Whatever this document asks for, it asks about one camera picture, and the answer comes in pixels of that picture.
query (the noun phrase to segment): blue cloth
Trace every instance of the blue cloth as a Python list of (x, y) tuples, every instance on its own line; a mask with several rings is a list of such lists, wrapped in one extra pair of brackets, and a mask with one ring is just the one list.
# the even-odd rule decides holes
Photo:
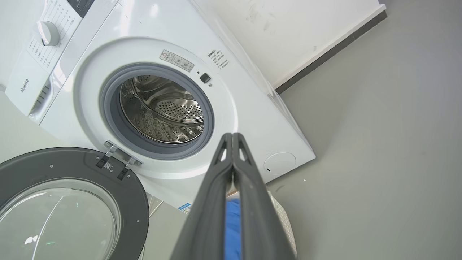
[(241, 260), (241, 207), (238, 199), (226, 202), (225, 259)]

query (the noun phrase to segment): white dial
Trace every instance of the white dial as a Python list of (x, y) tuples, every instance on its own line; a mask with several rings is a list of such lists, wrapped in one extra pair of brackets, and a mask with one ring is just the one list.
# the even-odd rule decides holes
[(37, 40), (44, 46), (56, 46), (59, 43), (59, 32), (52, 22), (37, 22)]

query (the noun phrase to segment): gray floor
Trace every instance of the gray floor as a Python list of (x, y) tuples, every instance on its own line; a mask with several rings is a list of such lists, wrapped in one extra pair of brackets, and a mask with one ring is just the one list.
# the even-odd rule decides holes
[(382, 3), (282, 94), (318, 156), (270, 184), (299, 259), (462, 259), (462, 1)]

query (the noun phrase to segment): washing machine door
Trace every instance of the washing machine door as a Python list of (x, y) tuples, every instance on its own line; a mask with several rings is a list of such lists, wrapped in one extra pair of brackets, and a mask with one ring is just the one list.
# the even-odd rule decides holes
[(138, 259), (149, 223), (146, 193), (121, 161), (97, 166), (103, 156), (50, 148), (0, 164), (2, 259)]

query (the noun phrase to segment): door hinge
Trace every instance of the door hinge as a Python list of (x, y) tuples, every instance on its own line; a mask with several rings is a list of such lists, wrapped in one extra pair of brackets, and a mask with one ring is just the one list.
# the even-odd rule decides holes
[(129, 153), (125, 152), (124, 150), (120, 149), (120, 147), (116, 146), (110, 141), (104, 142), (104, 146), (108, 149), (106, 154), (98, 161), (96, 166), (98, 168), (112, 168), (112, 165), (108, 163), (109, 158), (113, 157), (119, 161), (125, 163), (124, 169), (119, 173), (117, 178), (122, 180), (125, 175), (127, 175), (128, 171), (132, 168), (133, 165), (141, 166), (143, 163), (138, 160), (136, 157), (131, 156)]

